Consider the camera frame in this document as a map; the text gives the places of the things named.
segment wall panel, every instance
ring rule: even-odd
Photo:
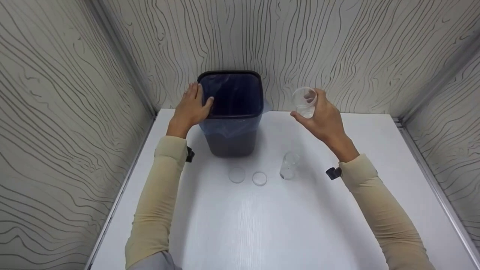
[[[83,1],[0,0],[0,269],[82,269],[150,120]]]
[[[476,0],[104,1],[159,108],[208,70],[257,71],[274,110],[318,86],[398,116],[479,28]]]
[[[407,130],[480,249],[480,54],[411,122]]]

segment black trash can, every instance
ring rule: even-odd
[[[200,127],[218,157],[244,157],[255,149],[258,124],[264,110],[260,75],[254,71],[208,71],[198,76],[204,104],[214,103]]]

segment long sleeve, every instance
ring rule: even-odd
[[[364,155],[340,163],[342,180],[372,229],[390,270],[434,270],[412,221]]]
[[[168,251],[168,235],[186,158],[185,139],[165,136],[158,143],[125,246],[126,269],[155,253]]]

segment tabletop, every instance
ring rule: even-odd
[[[153,153],[173,109],[162,109],[118,203],[92,270],[125,267],[124,246]],[[389,115],[342,114],[345,130],[410,216],[437,270],[476,269]],[[357,203],[340,178],[325,171],[338,160],[289,112],[262,116],[255,151],[248,157],[212,155],[198,126],[186,163],[170,233],[177,265],[190,269],[387,269],[385,258]],[[283,155],[301,155],[299,173],[283,180]],[[232,183],[232,168],[245,180]],[[252,182],[256,172],[264,186]]]

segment wall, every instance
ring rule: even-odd
[[[480,54],[407,124],[480,250]]]
[[[81,0],[0,0],[0,268],[82,269],[150,115]]]
[[[257,71],[274,110],[318,86],[343,112],[398,116],[478,28],[476,0],[105,0],[151,99],[208,70]]]

